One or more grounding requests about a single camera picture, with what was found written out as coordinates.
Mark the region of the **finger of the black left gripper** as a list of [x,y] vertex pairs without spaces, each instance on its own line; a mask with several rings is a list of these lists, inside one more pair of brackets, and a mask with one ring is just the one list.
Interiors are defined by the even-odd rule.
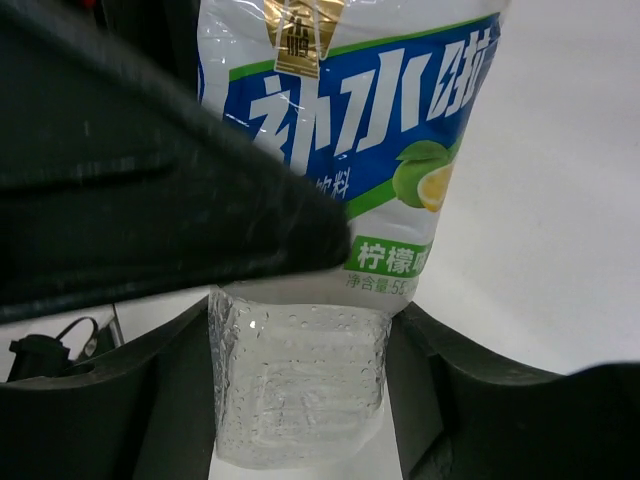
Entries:
[[1,320],[331,269],[344,207],[115,36],[1,5]]

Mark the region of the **green white label bottle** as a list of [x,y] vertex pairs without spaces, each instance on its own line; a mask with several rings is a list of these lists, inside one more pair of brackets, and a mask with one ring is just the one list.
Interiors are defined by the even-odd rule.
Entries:
[[504,1],[205,1],[200,97],[314,186],[280,278],[209,296],[216,454],[316,466],[375,434]]

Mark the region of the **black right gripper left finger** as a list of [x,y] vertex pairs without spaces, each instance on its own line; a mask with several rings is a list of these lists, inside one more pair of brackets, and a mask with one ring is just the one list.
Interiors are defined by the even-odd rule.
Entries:
[[55,378],[1,386],[4,479],[206,479],[207,302]]

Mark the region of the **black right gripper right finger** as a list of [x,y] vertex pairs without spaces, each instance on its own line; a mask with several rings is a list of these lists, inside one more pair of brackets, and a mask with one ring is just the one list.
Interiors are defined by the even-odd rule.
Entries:
[[410,305],[387,388],[406,479],[635,479],[639,367],[561,375],[499,355]]

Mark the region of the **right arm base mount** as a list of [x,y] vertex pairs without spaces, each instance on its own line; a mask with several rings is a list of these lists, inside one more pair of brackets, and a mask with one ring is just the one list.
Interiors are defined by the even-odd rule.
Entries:
[[1,381],[56,377],[123,344],[113,305],[3,326]]

